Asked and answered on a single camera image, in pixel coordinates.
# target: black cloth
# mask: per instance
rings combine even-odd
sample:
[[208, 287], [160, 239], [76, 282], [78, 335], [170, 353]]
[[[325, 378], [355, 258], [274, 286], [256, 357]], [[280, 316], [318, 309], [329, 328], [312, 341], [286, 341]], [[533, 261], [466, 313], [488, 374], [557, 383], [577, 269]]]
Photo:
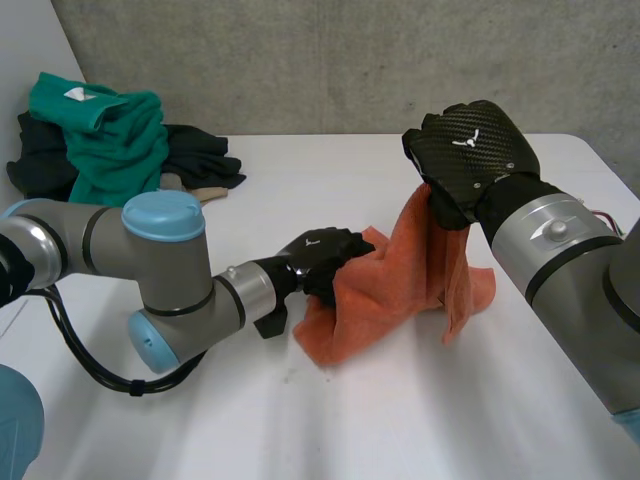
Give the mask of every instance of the black cloth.
[[41, 122], [29, 112], [18, 115], [22, 152], [17, 162], [7, 163], [9, 180], [25, 198], [67, 201], [78, 170], [67, 160], [62, 129]]
[[[78, 177], [78, 170], [67, 160], [62, 129], [53, 123], [35, 120], [29, 112], [18, 115], [22, 153], [7, 163], [9, 180], [25, 198], [50, 198], [66, 202]], [[235, 188], [246, 178], [239, 174], [242, 162], [225, 157], [228, 140], [189, 125], [165, 125], [169, 156], [163, 172], [180, 176], [189, 189], [203, 187]]]
[[242, 162], [225, 157], [228, 140], [189, 125], [166, 125], [169, 157], [163, 173], [175, 173], [188, 189], [205, 187], [235, 188], [246, 176], [240, 174]]

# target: concrete wall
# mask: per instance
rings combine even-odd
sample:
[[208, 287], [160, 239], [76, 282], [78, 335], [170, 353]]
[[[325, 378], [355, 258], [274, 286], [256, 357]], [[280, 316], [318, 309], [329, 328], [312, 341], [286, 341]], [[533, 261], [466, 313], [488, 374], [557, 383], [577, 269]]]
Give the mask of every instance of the concrete wall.
[[640, 2], [54, 0], [90, 81], [216, 133], [401, 132], [488, 98], [640, 192]]
[[22, 198], [4, 166], [20, 157], [16, 116], [29, 108], [29, 91], [47, 70], [82, 80], [48, 0], [0, 1], [0, 211]]

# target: orange cloth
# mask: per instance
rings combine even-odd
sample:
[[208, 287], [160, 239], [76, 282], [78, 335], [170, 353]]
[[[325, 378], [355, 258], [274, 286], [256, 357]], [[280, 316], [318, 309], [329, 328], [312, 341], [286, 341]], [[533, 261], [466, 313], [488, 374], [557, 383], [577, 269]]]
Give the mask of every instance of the orange cloth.
[[412, 315], [443, 305], [449, 318], [448, 344], [469, 316], [493, 301], [490, 268], [467, 264], [469, 228], [440, 228], [427, 206], [430, 189], [420, 186], [405, 205], [387, 239], [373, 227], [363, 232], [376, 251], [350, 260], [333, 281], [336, 309], [309, 297], [294, 336], [319, 365], [335, 365], [369, 347]]

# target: dark green cloth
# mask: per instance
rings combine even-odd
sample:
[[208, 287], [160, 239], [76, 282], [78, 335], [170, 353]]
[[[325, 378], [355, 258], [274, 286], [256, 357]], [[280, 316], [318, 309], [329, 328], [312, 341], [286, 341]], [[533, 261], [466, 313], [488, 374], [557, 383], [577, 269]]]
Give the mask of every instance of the dark green cloth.
[[[93, 98], [64, 95], [76, 87]], [[29, 111], [62, 127], [67, 158], [79, 172], [70, 202], [120, 207], [159, 187], [169, 146], [153, 92], [118, 94], [43, 72], [31, 90]]]

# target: table surface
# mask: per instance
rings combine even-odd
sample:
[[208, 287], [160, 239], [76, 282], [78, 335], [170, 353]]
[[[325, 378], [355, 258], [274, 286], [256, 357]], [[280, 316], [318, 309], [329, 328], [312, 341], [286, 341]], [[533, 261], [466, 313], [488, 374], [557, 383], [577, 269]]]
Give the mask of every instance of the table surface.
[[[633, 225], [640, 203], [586, 143], [528, 138], [547, 181], [613, 213], [623, 229]], [[420, 184], [398, 135], [230, 142], [248, 179], [204, 207], [214, 273], [272, 255], [310, 228], [389, 233]], [[495, 268], [498, 292], [450, 347], [440, 344], [444, 314], [426, 312], [344, 365], [320, 369], [291, 335], [305, 309], [297, 294], [285, 335], [264, 341], [245, 328], [183, 385], [140, 399], [85, 374], [42, 300], [8, 306], [0, 363], [34, 383], [46, 412], [43, 450], [26, 478], [637, 479], [640, 450], [529, 310], [478, 226], [467, 255]], [[76, 275], [60, 288], [105, 366], [152, 377], [126, 334], [141, 307], [134, 283]]]

